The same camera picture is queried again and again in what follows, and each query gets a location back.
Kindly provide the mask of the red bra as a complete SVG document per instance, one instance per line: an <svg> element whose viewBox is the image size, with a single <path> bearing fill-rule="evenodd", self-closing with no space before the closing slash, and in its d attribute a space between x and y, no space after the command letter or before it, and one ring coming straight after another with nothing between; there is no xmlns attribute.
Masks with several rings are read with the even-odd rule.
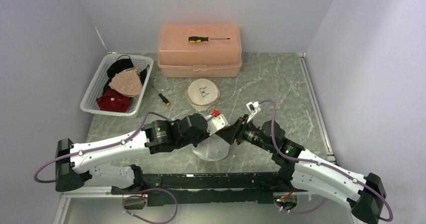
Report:
<svg viewBox="0 0 426 224"><path fill-rule="evenodd" d="M96 103L102 111L123 113L130 107L131 100L116 90L109 89L101 97L96 99Z"/></svg>

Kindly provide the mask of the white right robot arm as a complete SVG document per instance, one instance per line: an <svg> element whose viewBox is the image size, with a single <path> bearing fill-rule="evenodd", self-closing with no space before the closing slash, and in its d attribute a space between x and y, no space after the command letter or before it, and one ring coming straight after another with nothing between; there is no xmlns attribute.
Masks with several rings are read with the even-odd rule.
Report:
<svg viewBox="0 0 426 224"><path fill-rule="evenodd" d="M385 220L381 216L383 208L389 212L386 220L393 220L378 175L357 174L318 157L286 138L285 131L275 121L267 121L257 127L248 122L247 117L238 119L232 125L218 119L214 121L212 129L230 145L246 141L271 153L271 159L280 167L276 178L277 186L282 191L295 188L318 194L343 205L352 216L364 223Z"/></svg>

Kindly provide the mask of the white mesh bag red zipper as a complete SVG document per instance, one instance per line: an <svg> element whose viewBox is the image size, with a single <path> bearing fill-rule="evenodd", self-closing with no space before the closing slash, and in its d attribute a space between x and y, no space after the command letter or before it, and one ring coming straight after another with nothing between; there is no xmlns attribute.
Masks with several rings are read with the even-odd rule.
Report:
<svg viewBox="0 0 426 224"><path fill-rule="evenodd" d="M191 146L192 152L204 161L219 161L229 154L230 145L216 134L210 135L196 147Z"/></svg>

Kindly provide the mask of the beige mesh laundry bag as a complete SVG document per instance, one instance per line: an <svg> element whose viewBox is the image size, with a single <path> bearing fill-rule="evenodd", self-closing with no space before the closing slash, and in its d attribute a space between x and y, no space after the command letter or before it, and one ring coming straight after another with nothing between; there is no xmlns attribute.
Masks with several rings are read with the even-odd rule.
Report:
<svg viewBox="0 0 426 224"><path fill-rule="evenodd" d="M190 83L184 96L196 112L202 112L219 101L220 90L211 80L199 78Z"/></svg>

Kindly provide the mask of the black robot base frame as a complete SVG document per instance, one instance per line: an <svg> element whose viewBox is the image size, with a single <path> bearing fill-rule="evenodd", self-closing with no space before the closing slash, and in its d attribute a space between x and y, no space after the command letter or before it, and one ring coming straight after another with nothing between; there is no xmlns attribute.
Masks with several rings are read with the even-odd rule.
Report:
<svg viewBox="0 0 426 224"><path fill-rule="evenodd" d="M166 204L272 204L295 189L276 172L140 174L138 184L113 186L113 195L142 194L149 207Z"/></svg>

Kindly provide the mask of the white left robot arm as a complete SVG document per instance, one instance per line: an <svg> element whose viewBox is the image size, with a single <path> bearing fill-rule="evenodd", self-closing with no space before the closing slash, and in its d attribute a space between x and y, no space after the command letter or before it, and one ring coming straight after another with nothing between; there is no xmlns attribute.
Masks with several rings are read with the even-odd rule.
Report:
<svg viewBox="0 0 426 224"><path fill-rule="evenodd" d="M98 180L137 194L145 185L139 168L104 164L133 155L149 156L187 145L197 146L226 125L222 117L192 114L181 120L156 120L128 134L92 143L60 140L55 156L55 190L72 191L83 187L89 180Z"/></svg>

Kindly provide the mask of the beige lace bra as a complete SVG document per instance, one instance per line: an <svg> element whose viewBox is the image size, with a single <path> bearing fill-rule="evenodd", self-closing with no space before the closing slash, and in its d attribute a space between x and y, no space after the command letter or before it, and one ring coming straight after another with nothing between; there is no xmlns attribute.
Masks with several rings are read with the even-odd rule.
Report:
<svg viewBox="0 0 426 224"><path fill-rule="evenodd" d="M139 98L143 85L138 68L128 68L117 73L109 83L109 87L121 95Z"/></svg>

